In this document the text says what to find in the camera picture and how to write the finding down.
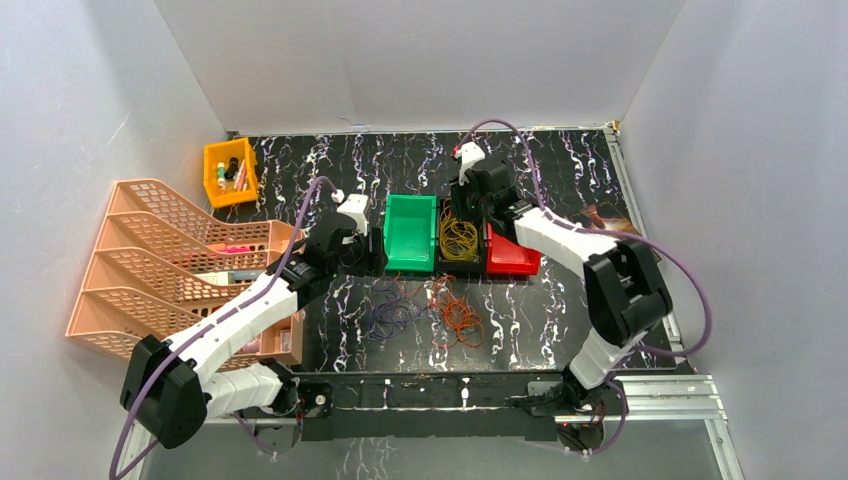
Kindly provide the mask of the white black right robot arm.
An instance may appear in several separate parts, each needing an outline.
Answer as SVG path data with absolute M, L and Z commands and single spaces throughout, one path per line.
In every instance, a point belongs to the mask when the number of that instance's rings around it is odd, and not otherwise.
M 591 324 L 561 381 L 518 398 L 534 415 L 590 413 L 622 361 L 673 310 L 651 248 L 621 232 L 604 235 L 557 217 L 520 197 L 507 165 L 463 161 L 451 180 L 451 209 L 463 221 L 485 221 L 497 235 L 555 260 L 583 281 Z

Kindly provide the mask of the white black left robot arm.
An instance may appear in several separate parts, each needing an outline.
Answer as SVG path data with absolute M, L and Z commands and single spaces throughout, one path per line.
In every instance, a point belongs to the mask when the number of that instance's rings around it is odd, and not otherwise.
M 166 449 L 186 443 L 209 418 L 266 408 L 288 416 L 303 407 L 298 379 L 273 360 L 223 371 L 263 331 L 327 293 L 339 275 L 376 277 L 387 264 L 383 230 L 355 225 L 314 229 L 243 292 L 189 328 L 133 348 L 120 396 L 132 420 Z

